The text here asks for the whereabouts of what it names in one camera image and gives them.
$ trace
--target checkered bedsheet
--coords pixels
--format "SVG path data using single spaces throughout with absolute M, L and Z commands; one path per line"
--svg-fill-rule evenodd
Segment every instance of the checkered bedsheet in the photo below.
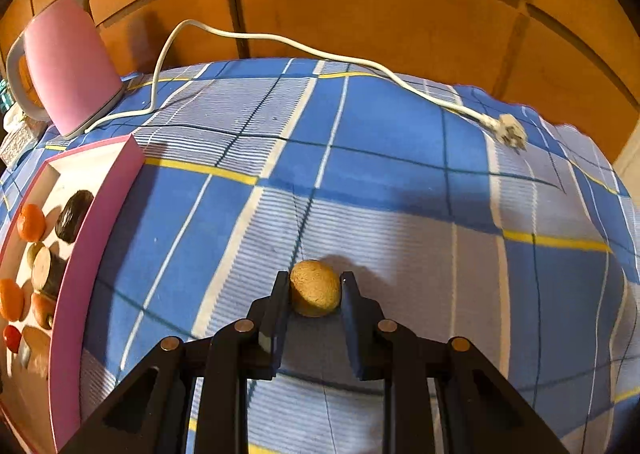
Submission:
M 604 452 L 640 394 L 628 192 L 573 127 L 479 88 L 403 78 L 513 114 L 526 151 L 369 69 L 260 59 L 164 72 L 153 115 L 71 142 L 51 127 L 2 176 L 0 238 L 45 158 L 130 132 L 145 150 L 89 308 L 84 417 L 159 339 L 210 336 L 278 270 L 316 258 L 353 270 L 419 336 L 470 338 L 572 453 Z M 116 110 L 148 105 L 149 80 Z M 354 379 L 338 316 L 293 316 L 280 374 L 252 382 L 248 401 L 255 452 L 380 450 L 382 386 Z

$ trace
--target pink tray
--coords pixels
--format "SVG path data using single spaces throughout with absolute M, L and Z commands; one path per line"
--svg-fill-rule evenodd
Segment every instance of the pink tray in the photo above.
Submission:
M 57 239 L 52 231 L 54 221 L 48 222 L 43 239 L 47 246 L 55 241 L 60 246 L 60 256 L 67 259 L 50 333 L 48 398 L 47 389 L 39 387 L 39 381 L 33 377 L 21 378 L 19 370 L 15 370 L 13 378 L 7 375 L 9 365 L 4 358 L 11 353 L 0 341 L 2 379 L 8 389 L 2 394 L 2 409 L 34 452 L 45 454 L 52 452 L 53 447 L 60 450 L 80 427 L 80 360 L 89 301 L 111 229 L 144 160 L 131 135 L 62 152 L 42 164 L 16 211 L 19 214 L 23 204 L 35 203 L 47 214 L 53 206 L 64 206 L 79 189 L 94 194 L 74 244 Z M 23 284 L 30 272 L 25 264 L 26 243 L 17 235 L 16 219 L 14 216 L 0 251 L 0 276 L 15 278 L 18 284 Z M 33 315 L 23 315 L 19 323 L 13 324 L 18 328 L 34 325 Z M 44 399 L 49 404 L 47 431 L 43 430 L 42 412 L 37 409 Z

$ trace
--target kettle handle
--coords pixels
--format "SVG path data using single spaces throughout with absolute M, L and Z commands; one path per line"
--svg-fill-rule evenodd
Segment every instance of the kettle handle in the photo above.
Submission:
M 14 94 L 15 100 L 20 105 L 21 110 L 24 111 L 28 117 L 33 120 L 41 120 L 43 122 L 50 122 L 51 118 L 43 108 L 34 104 L 27 96 L 27 92 L 22 85 L 22 79 L 20 78 L 20 57 L 24 55 L 24 32 L 15 40 L 14 44 L 9 50 L 9 54 L 6 56 L 6 78 L 9 82 L 11 92 Z

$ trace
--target toy fruit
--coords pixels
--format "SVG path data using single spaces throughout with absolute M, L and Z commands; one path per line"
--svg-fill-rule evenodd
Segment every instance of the toy fruit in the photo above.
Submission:
M 42 330 L 25 326 L 18 347 L 18 361 L 30 373 L 49 377 L 49 347 L 51 339 Z
M 29 245 L 29 249 L 27 250 L 27 264 L 29 268 L 33 268 L 33 262 L 36 260 L 36 256 L 43 246 L 44 243 L 42 241 L 36 241 Z
M 20 320 L 24 309 L 24 294 L 13 279 L 0 279 L 0 315 L 9 322 Z
M 31 312 L 43 329 L 53 327 L 53 315 L 56 311 L 56 302 L 41 293 L 31 294 Z
M 22 333 L 18 331 L 18 328 L 8 324 L 4 327 L 2 338 L 4 339 L 6 348 L 12 353 L 17 354 L 18 348 L 20 347 L 20 339 L 22 338 Z
M 16 227 L 18 235 L 24 241 L 31 243 L 39 241 L 47 227 L 40 207 L 33 203 L 23 206 L 18 215 Z
M 41 291 L 52 299 L 58 299 L 62 276 L 65 273 L 66 262 L 46 246 L 43 246 L 33 261 L 31 284 L 35 291 Z
M 340 279 L 319 260 L 303 260 L 291 269 L 291 305 L 305 317 L 322 317 L 340 303 Z
M 94 195 L 88 190 L 79 190 L 66 202 L 65 208 L 58 216 L 55 228 L 56 235 L 65 243 L 71 244 L 76 240 L 93 200 Z

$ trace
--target round cookie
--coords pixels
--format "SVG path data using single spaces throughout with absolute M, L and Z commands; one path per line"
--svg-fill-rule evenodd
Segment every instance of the round cookie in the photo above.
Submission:
M 340 304 L 340 278 L 319 260 L 302 260 L 289 275 L 291 304 L 305 317 L 323 317 Z

